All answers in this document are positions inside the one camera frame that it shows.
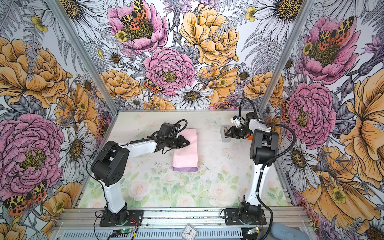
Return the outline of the purple wrapping paper sheet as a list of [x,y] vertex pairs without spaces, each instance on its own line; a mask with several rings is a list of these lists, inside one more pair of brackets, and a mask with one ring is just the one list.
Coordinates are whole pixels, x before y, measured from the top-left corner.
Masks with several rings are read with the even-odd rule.
[[199,168],[197,130],[185,129],[181,134],[190,144],[174,150],[172,170],[174,172],[197,172]]

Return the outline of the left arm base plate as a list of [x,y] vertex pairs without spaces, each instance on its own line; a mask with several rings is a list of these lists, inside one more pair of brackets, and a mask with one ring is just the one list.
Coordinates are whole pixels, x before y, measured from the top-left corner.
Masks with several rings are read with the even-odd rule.
[[144,210],[125,210],[122,209],[118,213],[112,213],[105,210],[100,227],[140,227],[144,218]]

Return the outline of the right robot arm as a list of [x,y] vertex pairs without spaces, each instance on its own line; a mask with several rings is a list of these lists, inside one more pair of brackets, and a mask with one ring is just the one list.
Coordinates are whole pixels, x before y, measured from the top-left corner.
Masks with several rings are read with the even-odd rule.
[[222,128],[223,139],[246,139],[253,137],[249,156],[253,161],[253,172],[251,173],[250,186],[245,193],[239,207],[239,221],[244,225],[264,223],[262,209],[262,190],[265,182],[265,175],[270,169],[269,160],[278,153],[279,134],[263,124],[258,119],[246,119],[242,123],[241,117],[234,116],[231,119],[232,127]]

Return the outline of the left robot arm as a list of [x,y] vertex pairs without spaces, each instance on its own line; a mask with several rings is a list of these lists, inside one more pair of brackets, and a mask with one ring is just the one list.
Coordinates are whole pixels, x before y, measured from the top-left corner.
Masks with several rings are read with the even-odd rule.
[[184,136],[154,137],[119,145],[109,141],[97,154],[91,165],[94,178],[98,180],[104,192],[106,207],[101,226],[140,225],[140,220],[131,214],[124,200],[121,179],[128,160],[145,154],[156,153],[167,148],[178,150],[191,144]]

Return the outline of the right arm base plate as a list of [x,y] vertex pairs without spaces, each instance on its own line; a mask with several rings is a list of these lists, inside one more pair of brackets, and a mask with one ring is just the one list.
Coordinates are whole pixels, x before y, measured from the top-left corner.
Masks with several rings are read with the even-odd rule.
[[267,220],[263,210],[254,213],[240,212],[239,208],[226,208],[220,213],[227,226],[261,226],[266,225]]

